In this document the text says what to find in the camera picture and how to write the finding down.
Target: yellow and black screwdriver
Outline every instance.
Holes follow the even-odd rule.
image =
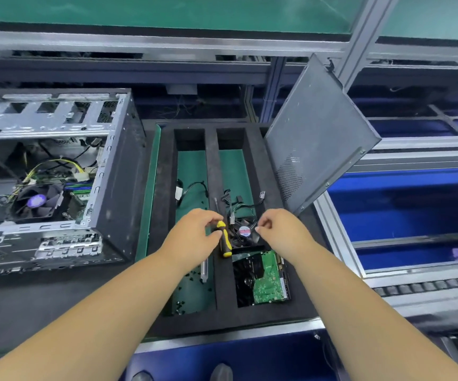
[[[217,208],[217,212],[220,214],[217,198],[215,198],[215,206]],[[231,242],[229,241],[229,234],[227,233],[226,223],[223,220],[219,220],[217,222],[216,229],[222,231],[222,237],[220,238],[220,250],[222,251],[222,256],[224,258],[229,258],[232,256],[232,246]]]

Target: green panel edge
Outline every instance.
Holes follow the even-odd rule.
[[[148,253],[148,237],[150,234],[151,210],[153,208],[153,196],[155,194],[155,179],[157,175],[158,149],[160,147],[160,133],[162,129],[159,125],[155,128],[155,136],[151,146],[150,168],[146,189],[144,191],[143,214],[141,215],[141,229],[139,231],[139,242],[137,243],[136,260],[140,261]]]

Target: person's left arm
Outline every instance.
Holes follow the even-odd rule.
[[[162,247],[132,265],[0,359],[0,381],[114,381],[181,278],[204,261],[221,232],[205,226],[222,216],[190,211]]]

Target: shoe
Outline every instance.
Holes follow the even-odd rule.
[[[232,369],[225,364],[217,365],[211,373],[210,381],[232,381]]]
[[[132,377],[132,381],[153,381],[153,377],[151,377],[150,373],[143,370],[134,375],[134,377]]]

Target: green circuit board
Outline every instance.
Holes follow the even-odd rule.
[[[253,289],[254,304],[289,299],[287,281],[280,258],[273,250],[265,252],[261,257],[263,259],[264,276],[255,280]]]

